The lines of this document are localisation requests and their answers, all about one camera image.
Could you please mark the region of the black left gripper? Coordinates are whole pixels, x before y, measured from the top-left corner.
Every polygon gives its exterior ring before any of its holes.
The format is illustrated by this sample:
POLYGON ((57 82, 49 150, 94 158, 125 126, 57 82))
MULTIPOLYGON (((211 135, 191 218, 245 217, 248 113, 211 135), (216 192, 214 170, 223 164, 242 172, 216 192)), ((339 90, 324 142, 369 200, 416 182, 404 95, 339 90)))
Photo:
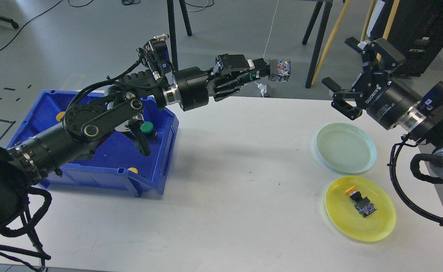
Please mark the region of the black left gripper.
POLYGON ((215 102, 219 102, 239 92, 244 85, 268 75, 270 65, 263 58, 247 60, 242 54, 218 55, 214 72, 197 66, 172 72, 171 104, 180 104, 183 111, 194 110, 208 104, 210 92, 214 93, 215 102), (242 75, 222 79, 236 72, 242 75))

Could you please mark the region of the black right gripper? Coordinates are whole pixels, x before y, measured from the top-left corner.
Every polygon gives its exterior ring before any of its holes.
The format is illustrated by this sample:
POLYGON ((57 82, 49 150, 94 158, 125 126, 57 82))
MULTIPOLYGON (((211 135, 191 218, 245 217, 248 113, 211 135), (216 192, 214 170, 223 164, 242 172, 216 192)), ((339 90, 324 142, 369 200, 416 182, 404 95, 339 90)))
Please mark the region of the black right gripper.
POLYGON ((360 54, 362 71, 352 86, 354 92, 346 92, 330 77, 322 79, 322 84, 333 93, 331 106, 351 120, 366 110, 384 129, 392 129, 421 100, 417 92, 390 77, 406 62, 406 57, 384 38, 361 42, 349 37, 344 43, 360 54), (346 99, 355 99, 357 106, 346 99))

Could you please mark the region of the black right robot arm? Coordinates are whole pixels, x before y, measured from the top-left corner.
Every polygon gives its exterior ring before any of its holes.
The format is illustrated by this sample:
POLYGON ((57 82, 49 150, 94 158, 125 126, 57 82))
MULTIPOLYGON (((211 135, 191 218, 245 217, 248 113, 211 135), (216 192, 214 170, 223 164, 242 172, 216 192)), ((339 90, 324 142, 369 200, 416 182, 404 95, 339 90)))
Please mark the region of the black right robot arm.
POLYGON ((403 203, 418 215, 443 226, 443 217, 413 203, 398 182, 396 166, 401 149, 409 140, 414 146, 431 144, 432 153, 419 153, 410 161, 413 176, 430 184, 443 184, 443 81, 424 96, 394 78, 393 72, 405 57, 384 38, 358 41, 349 37, 345 43, 362 57, 362 73, 349 90, 330 77, 322 83, 332 91, 332 107, 354 120, 365 111, 384 129, 401 126, 407 132, 390 152, 390 180, 403 203))

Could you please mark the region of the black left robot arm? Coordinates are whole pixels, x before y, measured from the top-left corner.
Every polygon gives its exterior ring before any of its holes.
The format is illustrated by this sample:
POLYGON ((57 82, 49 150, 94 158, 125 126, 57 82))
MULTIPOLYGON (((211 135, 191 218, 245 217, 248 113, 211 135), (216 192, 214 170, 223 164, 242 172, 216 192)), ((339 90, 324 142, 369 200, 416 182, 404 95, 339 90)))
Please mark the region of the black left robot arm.
POLYGON ((282 81, 290 74, 283 60, 247 60, 241 54, 218 55, 209 70, 176 70, 168 38, 154 36, 138 48, 138 60, 125 72, 79 91, 56 125, 12 147, 0 147, 0 256, 35 272, 45 270, 51 257, 43 250, 35 226, 52 197, 36 185, 50 173, 62 176, 61 166, 92 158, 121 127, 142 155, 151 154, 141 118, 142 98, 153 96, 160 110, 172 104, 194 110, 207 105, 210 97, 218 102, 265 76, 282 81))

